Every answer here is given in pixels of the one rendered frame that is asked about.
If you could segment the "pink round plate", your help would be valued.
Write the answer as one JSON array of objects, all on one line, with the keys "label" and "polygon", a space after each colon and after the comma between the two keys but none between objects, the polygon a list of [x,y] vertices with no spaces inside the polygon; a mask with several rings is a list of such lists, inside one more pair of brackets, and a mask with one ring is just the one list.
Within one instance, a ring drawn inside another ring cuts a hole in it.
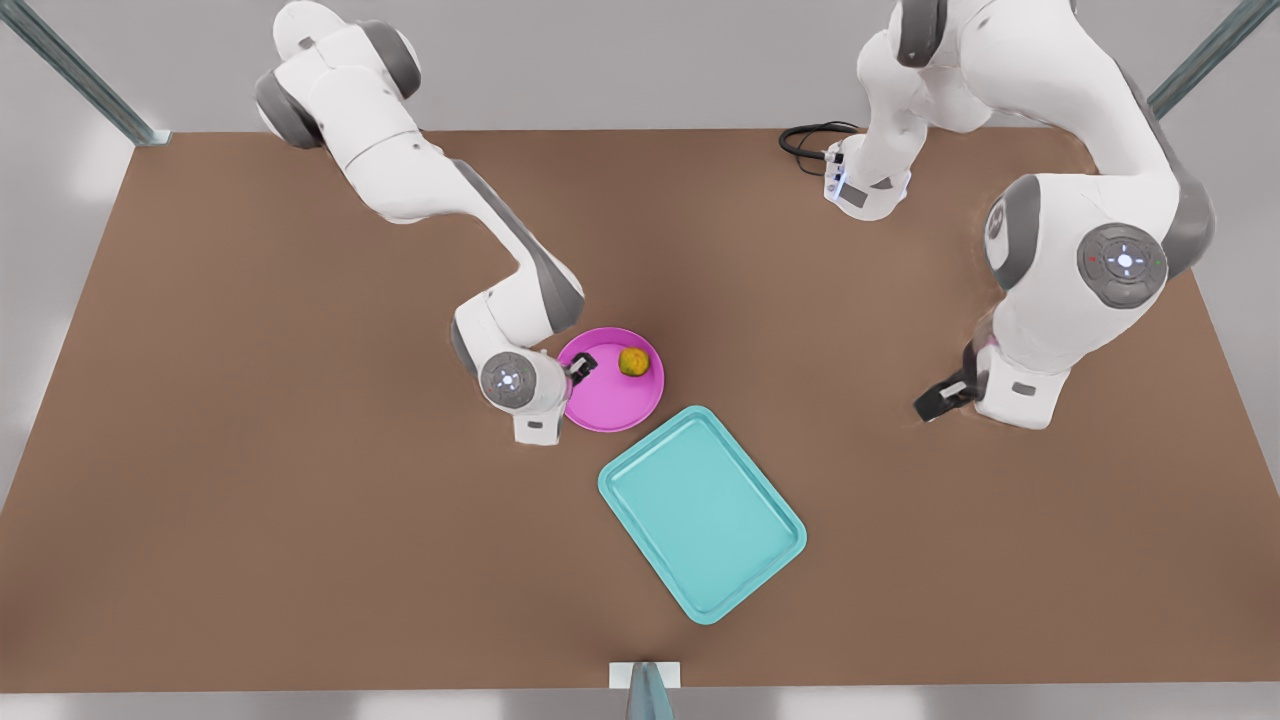
[{"label": "pink round plate", "polygon": [[[637,348],[649,359],[648,370],[637,377],[620,370],[620,355],[627,348]],[[660,356],[643,336],[616,327],[602,327],[573,337],[561,351],[559,360],[570,363],[580,354],[588,354],[596,368],[572,392],[566,416],[576,425],[594,432],[613,433],[627,430],[657,409],[664,387],[666,374]]]}]

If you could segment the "teal rectangular tray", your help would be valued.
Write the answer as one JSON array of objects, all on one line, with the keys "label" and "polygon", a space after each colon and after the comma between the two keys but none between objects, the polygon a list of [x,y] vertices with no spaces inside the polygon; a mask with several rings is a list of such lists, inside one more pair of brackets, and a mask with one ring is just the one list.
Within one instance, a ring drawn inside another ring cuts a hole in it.
[{"label": "teal rectangular tray", "polygon": [[609,461],[598,489],[676,603],[712,625],[806,547],[797,514],[708,407]]}]

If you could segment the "silver frame post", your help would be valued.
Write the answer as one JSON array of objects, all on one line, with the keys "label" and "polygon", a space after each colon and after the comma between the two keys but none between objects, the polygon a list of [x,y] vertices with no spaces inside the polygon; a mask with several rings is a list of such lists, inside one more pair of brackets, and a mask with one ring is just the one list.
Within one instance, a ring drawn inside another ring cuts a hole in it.
[{"label": "silver frame post", "polygon": [[681,685],[680,662],[609,664],[609,688],[628,692],[625,720],[676,720],[669,689]]},{"label": "silver frame post", "polygon": [[1147,102],[1155,118],[1162,120],[1277,9],[1280,0],[1239,0],[1199,46],[1148,96]]},{"label": "silver frame post", "polygon": [[0,0],[0,20],[134,146],[170,142],[169,129],[151,127],[26,0]]}]

